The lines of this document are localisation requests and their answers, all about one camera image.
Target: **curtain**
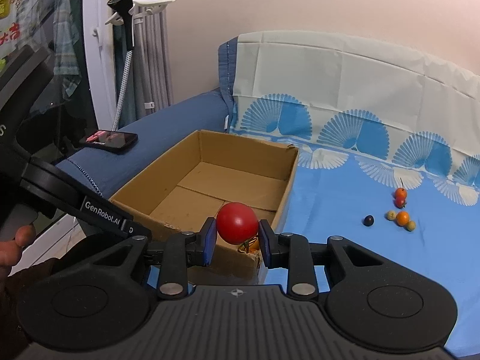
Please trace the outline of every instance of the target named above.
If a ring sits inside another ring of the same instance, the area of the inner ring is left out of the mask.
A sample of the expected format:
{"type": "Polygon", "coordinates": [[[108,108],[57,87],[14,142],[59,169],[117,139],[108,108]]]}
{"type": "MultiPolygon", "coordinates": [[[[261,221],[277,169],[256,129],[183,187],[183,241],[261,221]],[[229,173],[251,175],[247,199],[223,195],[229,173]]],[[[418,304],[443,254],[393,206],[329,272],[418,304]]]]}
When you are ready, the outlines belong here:
{"type": "Polygon", "coordinates": [[[158,111],[173,101],[165,11],[142,20],[134,26],[133,51],[133,86],[139,118],[148,113],[145,103],[153,102],[154,111],[158,111]]]}

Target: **glass door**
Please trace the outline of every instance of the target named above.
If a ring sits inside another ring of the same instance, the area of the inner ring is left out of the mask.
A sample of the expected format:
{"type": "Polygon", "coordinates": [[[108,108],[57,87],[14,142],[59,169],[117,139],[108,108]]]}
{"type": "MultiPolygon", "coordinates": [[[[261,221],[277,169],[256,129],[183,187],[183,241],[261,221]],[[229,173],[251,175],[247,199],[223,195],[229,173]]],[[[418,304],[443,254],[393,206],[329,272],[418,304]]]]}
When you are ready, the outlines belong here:
{"type": "MultiPolygon", "coordinates": [[[[32,155],[56,164],[98,128],[90,94],[83,39],[83,0],[0,0],[0,68],[24,44],[49,52],[54,78],[17,133],[32,155]]],[[[60,218],[57,212],[54,220],[60,218]]],[[[52,224],[40,216],[37,233],[52,224]]]]}

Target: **small orange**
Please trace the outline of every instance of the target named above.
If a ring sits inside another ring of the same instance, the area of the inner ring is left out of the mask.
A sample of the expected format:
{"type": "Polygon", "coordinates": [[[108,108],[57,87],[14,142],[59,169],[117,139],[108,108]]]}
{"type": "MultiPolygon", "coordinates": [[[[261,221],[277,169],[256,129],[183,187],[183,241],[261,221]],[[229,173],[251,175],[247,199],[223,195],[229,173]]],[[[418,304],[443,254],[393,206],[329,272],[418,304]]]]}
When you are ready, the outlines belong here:
{"type": "Polygon", "coordinates": [[[410,215],[406,211],[400,211],[397,214],[397,225],[405,226],[410,221],[410,215]]]}
{"type": "Polygon", "coordinates": [[[400,199],[405,200],[407,198],[407,190],[405,190],[404,188],[397,188],[397,190],[395,191],[393,196],[396,199],[400,198],[400,199]]]}

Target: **human hand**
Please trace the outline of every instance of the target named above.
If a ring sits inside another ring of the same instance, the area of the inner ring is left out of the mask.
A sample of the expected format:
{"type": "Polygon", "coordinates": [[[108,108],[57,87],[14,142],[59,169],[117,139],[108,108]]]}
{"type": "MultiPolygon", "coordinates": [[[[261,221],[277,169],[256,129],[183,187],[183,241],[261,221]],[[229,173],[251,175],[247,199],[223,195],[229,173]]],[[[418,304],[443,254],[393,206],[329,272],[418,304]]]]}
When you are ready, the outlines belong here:
{"type": "Polygon", "coordinates": [[[22,258],[22,249],[33,243],[35,235],[33,225],[27,225],[17,230],[15,239],[0,242],[0,295],[5,289],[5,281],[11,272],[11,268],[18,264],[18,261],[22,258]]]}

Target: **blueberry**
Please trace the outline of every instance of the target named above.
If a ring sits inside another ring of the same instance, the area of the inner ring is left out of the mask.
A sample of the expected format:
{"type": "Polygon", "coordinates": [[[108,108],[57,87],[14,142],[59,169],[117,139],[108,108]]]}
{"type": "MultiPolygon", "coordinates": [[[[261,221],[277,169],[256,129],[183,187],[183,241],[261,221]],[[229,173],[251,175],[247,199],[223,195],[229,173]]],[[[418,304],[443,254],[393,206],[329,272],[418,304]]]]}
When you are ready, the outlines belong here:
{"type": "Polygon", "coordinates": [[[364,219],[363,219],[363,224],[367,227],[370,227],[371,225],[374,224],[374,217],[371,216],[371,215],[367,215],[364,219]]]}

